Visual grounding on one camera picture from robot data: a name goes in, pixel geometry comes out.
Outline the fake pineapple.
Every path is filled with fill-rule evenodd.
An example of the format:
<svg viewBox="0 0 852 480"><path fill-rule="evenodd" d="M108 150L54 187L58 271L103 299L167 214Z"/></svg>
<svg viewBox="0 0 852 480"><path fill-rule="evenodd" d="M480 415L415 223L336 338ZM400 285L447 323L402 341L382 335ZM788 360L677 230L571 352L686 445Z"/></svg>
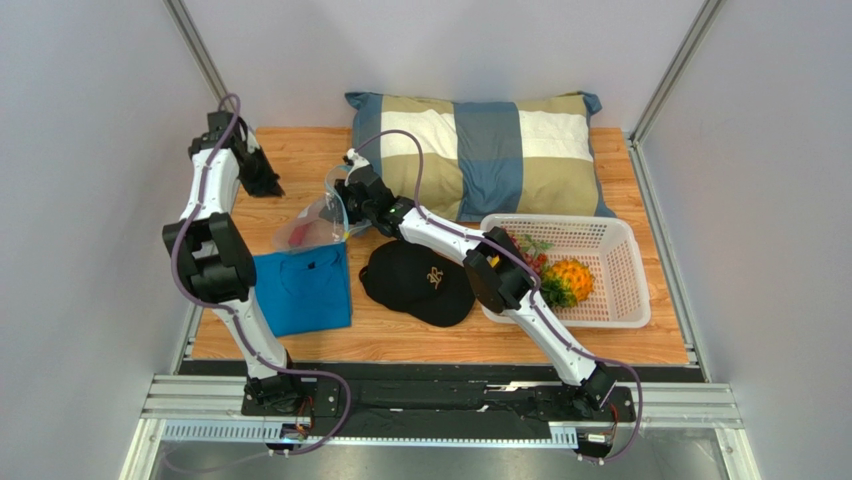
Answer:
<svg viewBox="0 0 852 480"><path fill-rule="evenodd" d="M574 258L560 260L542 272L541 293L550 308L573 308L589 299L594 282L587 265Z"/></svg>

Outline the right aluminium corner post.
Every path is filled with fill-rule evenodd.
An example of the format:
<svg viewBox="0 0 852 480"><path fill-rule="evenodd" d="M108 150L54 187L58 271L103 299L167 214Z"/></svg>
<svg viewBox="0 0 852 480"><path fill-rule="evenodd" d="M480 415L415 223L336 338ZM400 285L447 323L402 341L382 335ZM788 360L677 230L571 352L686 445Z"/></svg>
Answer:
<svg viewBox="0 0 852 480"><path fill-rule="evenodd" d="M641 144L650 133L655 121L664 109L665 103L725 4L725 0L706 0L702 2L696 17L692 21L659 84L630 133L629 139L632 144Z"/></svg>

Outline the aluminium corner post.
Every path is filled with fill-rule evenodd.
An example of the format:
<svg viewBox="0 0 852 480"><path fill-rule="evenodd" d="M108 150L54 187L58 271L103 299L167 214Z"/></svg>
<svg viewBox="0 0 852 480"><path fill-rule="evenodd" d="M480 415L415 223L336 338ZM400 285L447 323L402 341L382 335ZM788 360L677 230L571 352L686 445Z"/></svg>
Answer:
<svg viewBox="0 0 852 480"><path fill-rule="evenodd" d="M702 2L696 17L692 21L659 84L630 133L629 139L632 144L641 144L650 133L655 121L664 109L665 103L725 4L725 0L706 0Z"/></svg>
<svg viewBox="0 0 852 480"><path fill-rule="evenodd" d="M213 59L187 3L181 0L164 0L162 4L165 6L198 73L201 75L206 90L205 106L207 111L213 111L231 91Z"/></svg>

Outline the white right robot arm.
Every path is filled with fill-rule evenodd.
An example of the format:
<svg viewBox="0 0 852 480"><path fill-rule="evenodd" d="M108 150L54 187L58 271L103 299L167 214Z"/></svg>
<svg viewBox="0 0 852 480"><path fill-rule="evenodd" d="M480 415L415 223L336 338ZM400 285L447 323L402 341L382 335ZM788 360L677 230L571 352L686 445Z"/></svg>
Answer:
<svg viewBox="0 0 852 480"><path fill-rule="evenodd" d="M482 306L508 315L521 327L589 408L607 408L615 379L549 310L541 280L505 231L475 230L443 220L416 201L394 195L373 173L365 180L335 180L332 188L349 220L366 220L385 236L428 247L462 265Z"/></svg>

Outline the plaid checkered pillow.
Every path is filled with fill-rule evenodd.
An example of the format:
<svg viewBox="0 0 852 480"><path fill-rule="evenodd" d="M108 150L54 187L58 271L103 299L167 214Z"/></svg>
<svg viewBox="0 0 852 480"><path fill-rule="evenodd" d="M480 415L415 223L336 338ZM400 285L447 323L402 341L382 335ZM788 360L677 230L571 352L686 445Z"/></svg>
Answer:
<svg viewBox="0 0 852 480"><path fill-rule="evenodd" d="M352 145L396 195L448 220L493 213L613 217L590 124L597 95L453 102L348 92Z"/></svg>

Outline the black baseball cap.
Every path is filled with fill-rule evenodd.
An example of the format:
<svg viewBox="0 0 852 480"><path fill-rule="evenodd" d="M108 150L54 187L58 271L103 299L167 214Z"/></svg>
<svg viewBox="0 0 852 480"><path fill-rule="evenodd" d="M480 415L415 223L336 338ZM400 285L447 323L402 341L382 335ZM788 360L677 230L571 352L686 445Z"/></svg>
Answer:
<svg viewBox="0 0 852 480"><path fill-rule="evenodd" d="M358 278L373 301L440 328L464 321L476 301L462 266L402 240L375 249Z"/></svg>

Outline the left aluminium corner post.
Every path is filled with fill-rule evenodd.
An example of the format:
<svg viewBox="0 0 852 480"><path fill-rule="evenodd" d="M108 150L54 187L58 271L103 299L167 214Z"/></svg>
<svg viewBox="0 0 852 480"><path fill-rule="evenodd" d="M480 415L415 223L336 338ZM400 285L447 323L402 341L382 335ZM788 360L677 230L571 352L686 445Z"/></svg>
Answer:
<svg viewBox="0 0 852 480"><path fill-rule="evenodd" d="M187 3L181 0L164 0L162 4L165 6L198 73L201 75L206 90L205 106L207 111L213 111L231 91L213 59Z"/></svg>

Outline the blue folded t-shirt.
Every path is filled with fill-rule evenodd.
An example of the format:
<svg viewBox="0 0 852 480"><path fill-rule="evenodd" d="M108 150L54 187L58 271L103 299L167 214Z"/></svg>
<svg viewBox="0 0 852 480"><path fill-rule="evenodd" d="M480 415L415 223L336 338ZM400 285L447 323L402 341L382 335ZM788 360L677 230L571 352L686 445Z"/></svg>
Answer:
<svg viewBox="0 0 852 480"><path fill-rule="evenodd" d="M351 326L351 285L343 244L259 255L254 264L256 297L274 336Z"/></svg>

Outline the aluminium front frame rail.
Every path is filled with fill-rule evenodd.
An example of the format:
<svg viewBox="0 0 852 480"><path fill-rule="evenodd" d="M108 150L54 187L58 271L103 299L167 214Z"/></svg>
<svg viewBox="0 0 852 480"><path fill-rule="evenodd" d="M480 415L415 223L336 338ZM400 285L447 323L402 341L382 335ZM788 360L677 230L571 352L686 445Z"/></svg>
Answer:
<svg viewBox="0 0 852 480"><path fill-rule="evenodd" d="M760 473L732 389L696 370L617 368L606 402L544 366L316 363L290 405L259 401L243 375L219 363L158 375L122 469L151 474L161 442L229 440L279 448L302 440L343 444L554 448L610 463L656 431L710 430L733 479Z"/></svg>

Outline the white plastic basket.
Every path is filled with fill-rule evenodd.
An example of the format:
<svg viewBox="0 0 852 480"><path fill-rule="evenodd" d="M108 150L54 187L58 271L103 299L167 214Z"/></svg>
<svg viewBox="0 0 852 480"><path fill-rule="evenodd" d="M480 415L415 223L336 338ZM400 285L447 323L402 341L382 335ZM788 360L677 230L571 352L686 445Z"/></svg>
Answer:
<svg viewBox="0 0 852 480"><path fill-rule="evenodd" d="M594 292L573 308L550 308L567 327L638 329L651 318L650 294L638 244L622 220L543 214L491 214L480 223L490 230L529 234L552 243L549 266L577 259L595 277Z"/></svg>

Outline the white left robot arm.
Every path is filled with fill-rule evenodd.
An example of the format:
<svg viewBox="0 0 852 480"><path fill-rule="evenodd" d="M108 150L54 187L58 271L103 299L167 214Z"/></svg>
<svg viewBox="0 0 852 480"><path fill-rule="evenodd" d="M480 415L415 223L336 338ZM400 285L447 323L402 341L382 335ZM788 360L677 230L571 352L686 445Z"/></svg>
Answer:
<svg viewBox="0 0 852 480"><path fill-rule="evenodd" d="M283 191L254 133L214 126L189 148L193 179L179 220L162 229L181 294L213 311L246 365L242 412L294 414L307 401L286 348L275 338L257 299L254 258L231 216L238 190L251 196Z"/></svg>

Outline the fake red chili pepper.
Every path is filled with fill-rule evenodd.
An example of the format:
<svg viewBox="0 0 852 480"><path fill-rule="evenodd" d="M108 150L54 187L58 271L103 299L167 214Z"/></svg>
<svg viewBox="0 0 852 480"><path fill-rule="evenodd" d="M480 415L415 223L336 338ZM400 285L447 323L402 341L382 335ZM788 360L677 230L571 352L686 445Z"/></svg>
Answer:
<svg viewBox="0 0 852 480"><path fill-rule="evenodd" d="M315 222L311 222L294 227L287 237L287 245L290 248L309 248L323 239L322 229Z"/></svg>

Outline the clear zip top bag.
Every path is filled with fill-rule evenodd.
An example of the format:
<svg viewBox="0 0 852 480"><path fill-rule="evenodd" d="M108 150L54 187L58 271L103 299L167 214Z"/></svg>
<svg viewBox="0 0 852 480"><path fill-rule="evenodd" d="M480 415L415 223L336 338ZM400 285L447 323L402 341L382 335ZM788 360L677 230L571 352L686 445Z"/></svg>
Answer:
<svg viewBox="0 0 852 480"><path fill-rule="evenodd" d="M343 201L334 189L334 182L347 179L352 166L340 165L332 168L324 178L324 191L309 206L305 207L294 219L288 220L272 236L272 247L277 252L301 253L325 246L345 243L349 238L366 231L371 224L364 221L354 226L347 224ZM298 225L315 222L323 231L324 239L309 248L290 248L287 237Z"/></svg>

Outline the fake red grapes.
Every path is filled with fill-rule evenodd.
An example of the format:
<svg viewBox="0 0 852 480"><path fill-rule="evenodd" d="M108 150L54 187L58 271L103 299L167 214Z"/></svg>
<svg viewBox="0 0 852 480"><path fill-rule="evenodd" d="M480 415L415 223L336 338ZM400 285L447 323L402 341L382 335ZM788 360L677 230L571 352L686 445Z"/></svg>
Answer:
<svg viewBox="0 0 852 480"><path fill-rule="evenodd" d="M529 234L509 232L508 235L527 265L538 276L541 276L549 266L547 253L553 247L553 244L536 240Z"/></svg>

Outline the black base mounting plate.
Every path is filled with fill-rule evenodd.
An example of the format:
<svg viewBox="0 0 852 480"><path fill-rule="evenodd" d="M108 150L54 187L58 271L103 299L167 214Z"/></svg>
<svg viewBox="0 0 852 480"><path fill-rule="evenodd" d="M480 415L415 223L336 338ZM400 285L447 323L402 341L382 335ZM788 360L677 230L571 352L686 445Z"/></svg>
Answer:
<svg viewBox="0 0 852 480"><path fill-rule="evenodd" d="M345 395L338 382L321 379L303 385L306 398L281 406L244 399L245 416L308 419L311 433L335 438L417 438L439 440L539 440L552 422L584 422L606 431L636 418L630 391L617 388L606 409L597 411L567 386L537 385L500 391L476 382L356 381Z"/></svg>

